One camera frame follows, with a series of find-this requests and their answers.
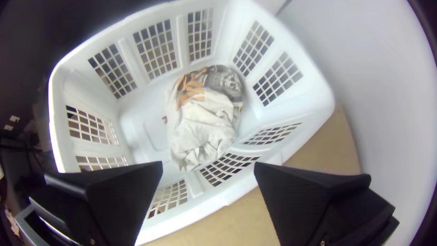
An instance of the dark background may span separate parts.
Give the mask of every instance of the dark background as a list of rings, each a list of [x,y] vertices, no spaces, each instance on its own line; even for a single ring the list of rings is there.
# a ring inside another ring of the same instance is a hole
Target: dark background
[[[0,137],[16,138],[47,109],[46,85],[70,50],[129,14],[162,0],[0,0]],[[21,120],[11,131],[4,126]]]

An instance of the floor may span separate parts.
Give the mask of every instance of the floor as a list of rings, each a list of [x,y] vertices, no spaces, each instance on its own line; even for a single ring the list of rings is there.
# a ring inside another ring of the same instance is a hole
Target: floor
[[[285,166],[330,174],[360,174],[349,124],[338,106],[322,128]],[[168,236],[142,246],[278,246],[259,188],[230,206]]]

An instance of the black object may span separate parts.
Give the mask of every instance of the black object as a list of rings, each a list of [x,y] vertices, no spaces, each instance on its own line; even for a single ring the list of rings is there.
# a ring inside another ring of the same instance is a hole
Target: black object
[[[162,174],[160,161],[46,174],[47,185],[30,196],[34,211],[20,217],[27,224],[21,228],[28,236],[36,233],[48,245],[134,245]]]
[[[368,174],[342,176],[264,163],[255,177],[281,245],[382,245],[399,222],[369,189]]]

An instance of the white cloth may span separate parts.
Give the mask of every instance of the white cloth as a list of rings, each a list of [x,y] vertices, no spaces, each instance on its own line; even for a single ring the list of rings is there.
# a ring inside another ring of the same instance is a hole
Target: white cloth
[[[204,101],[190,100],[175,110],[177,90],[168,97],[167,119],[170,154],[181,171],[216,160],[231,145],[234,105],[230,99],[210,88],[204,88]]]

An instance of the cloth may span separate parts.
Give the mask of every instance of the cloth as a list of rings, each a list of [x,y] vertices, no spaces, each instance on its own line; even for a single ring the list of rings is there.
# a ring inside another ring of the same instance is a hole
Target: cloth
[[[190,72],[167,91],[170,156],[179,170],[220,158],[239,124],[243,94],[238,75],[222,65]]]

